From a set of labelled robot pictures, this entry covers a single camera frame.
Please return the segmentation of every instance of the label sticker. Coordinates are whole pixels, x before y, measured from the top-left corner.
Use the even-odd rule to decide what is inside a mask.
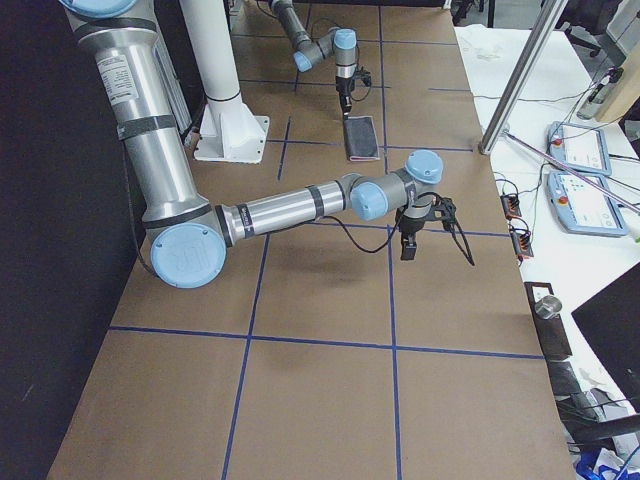
[[[118,55],[100,60],[98,70],[111,105],[138,98],[138,89],[133,81],[127,57]]]

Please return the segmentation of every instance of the white desk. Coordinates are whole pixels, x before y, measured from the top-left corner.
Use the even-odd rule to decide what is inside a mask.
[[[457,28],[456,34],[473,95],[499,97],[529,32],[488,30],[472,25]],[[584,91],[590,81],[564,34],[554,32],[520,98],[557,99],[572,96]],[[519,101],[509,119],[510,131],[530,145],[546,151],[548,125],[565,119],[575,102],[576,99],[555,103]],[[475,98],[483,128],[488,125],[497,103],[498,100]],[[583,122],[575,115],[571,121],[597,125],[594,121]],[[610,153],[636,156],[617,124],[608,125],[604,130]],[[535,188],[541,161],[541,158],[529,154],[509,140],[500,140],[491,154],[494,171],[513,181],[520,190]],[[612,159],[612,164],[614,178],[640,187],[640,163]],[[623,238],[568,234],[549,205],[546,177],[545,174],[535,204],[535,195],[532,193],[520,197],[523,218],[531,227],[535,218],[532,244],[535,257],[524,261],[520,269],[522,279],[551,283],[556,296],[562,300],[564,307],[561,316],[573,351],[571,362],[582,389],[599,387],[610,392],[613,398],[624,398],[578,330],[571,312],[640,262],[640,245],[632,238],[640,236],[640,218],[622,209],[631,231],[630,235]],[[614,182],[609,184],[623,198],[634,203],[640,202],[639,193]],[[513,189],[505,185],[505,191]]]

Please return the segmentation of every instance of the chair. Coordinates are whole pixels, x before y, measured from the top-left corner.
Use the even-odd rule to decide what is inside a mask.
[[[596,57],[600,53],[601,47],[576,37],[571,33],[572,28],[579,26],[591,35],[602,35],[621,2],[622,0],[569,0],[556,24],[556,29],[568,23],[569,27],[564,33],[569,41],[574,45],[590,49],[589,56]]]

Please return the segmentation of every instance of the robotic arm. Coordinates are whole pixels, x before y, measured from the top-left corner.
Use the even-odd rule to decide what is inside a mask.
[[[438,155],[418,150],[409,156],[404,168],[383,177],[352,173],[338,180],[232,207],[218,205],[214,208],[214,218],[209,218],[207,223],[204,219],[185,221],[157,235],[151,247],[151,260],[160,278],[168,284],[197,287],[220,273],[226,249],[239,240],[278,232],[350,208],[367,221],[398,209],[403,238],[405,234],[414,235],[425,221],[443,220],[436,215],[427,218],[432,198],[420,201],[433,194],[442,177],[442,167]],[[405,214],[412,217],[405,219]],[[415,238],[413,240],[415,255]],[[404,243],[403,240],[402,259],[413,259],[412,255],[406,257]]]
[[[63,2],[79,46],[95,57],[118,123],[118,137],[129,153],[147,202],[142,222],[152,245],[151,260],[168,284],[181,288],[204,285],[220,273],[226,249],[239,240],[348,208],[366,221],[400,209],[397,226],[406,259],[415,252],[415,232],[425,221],[455,222],[455,217],[432,215],[443,202],[432,208],[431,197],[446,199],[432,192],[443,165],[440,157],[427,150],[412,153],[404,168],[380,178],[349,174],[281,195],[212,208],[196,190],[153,60],[157,40],[153,4],[123,3],[127,2]],[[86,10],[78,10],[85,4]],[[355,57],[342,52],[340,42],[334,41],[338,44],[336,56],[346,59],[342,65],[345,77],[341,77],[346,78],[351,72],[346,62]]]
[[[292,0],[270,0],[269,7],[278,18],[294,49],[293,59],[300,72],[306,72],[335,55],[336,90],[343,115],[351,112],[351,93],[356,80],[371,86],[371,74],[358,68],[358,42],[356,32],[348,28],[331,27],[319,40],[314,41],[304,28],[293,8]]]

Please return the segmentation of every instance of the table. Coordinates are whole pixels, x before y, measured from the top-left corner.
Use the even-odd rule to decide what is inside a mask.
[[[528,33],[502,29],[489,31],[481,26],[456,29],[478,117],[483,126],[488,125],[498,100],[481,96],[501,95]],[[584,91],[590,82],[591,78],[564,34],[553,32],[521,98],[554,100],[573,96]],[[575,98],[560,102],[520,101],[509,119],[510,131],[545,151],[547,126],[553,121],[563,120],[575,102]],[[594,121],[582,122],[575,116],[571,121],[597,125]],[[617,124],[605,126],[604,131],[611,153],[636,157]],[[537,185],[540,160],[507,140],[500,140],[491,154],[496,178],[506,177],[514,181],[520,190]],[[639,163],[612,159],[612,164],[613,177],[635,187],[640,186]],[[634,238],[640,234],[640,220],[623,209],[623,216],[631,230],[631,234],[624,238],[568,234],[563,231],[549,206],[544,190],[545,181],[546,175],[537,201],[533,194],[521,197],[523,217],[529,225],[535,223],[535,258],[523,263],[520,269],[522,279],[551,283],[562,300],[564,308],[561,316],[573,350],[571,362],[582,389],[586,391],[598,387],[615,398],[624,398],[582,337],[571,312],[640,261],[640,247],[634,242]],[[609,183],[615,193],[634,202],[640,201],[637,192]]]
[[[232,40],[243,99],[271,117],[264,158],[192,162],[199,191],[235,204],[430,148],[476,267],[438,225],[400,262],[396,242],[366,256],[327,221],[240,243],[192,291],[136,267],[51,479],[574,478],[450,12],[300,7],[355,27],[373,75],[353,113],[374,117],[382,160],[349,163],[335,66],[298,75],[246,7]],[[394,223],[342,218],[369,247]]]

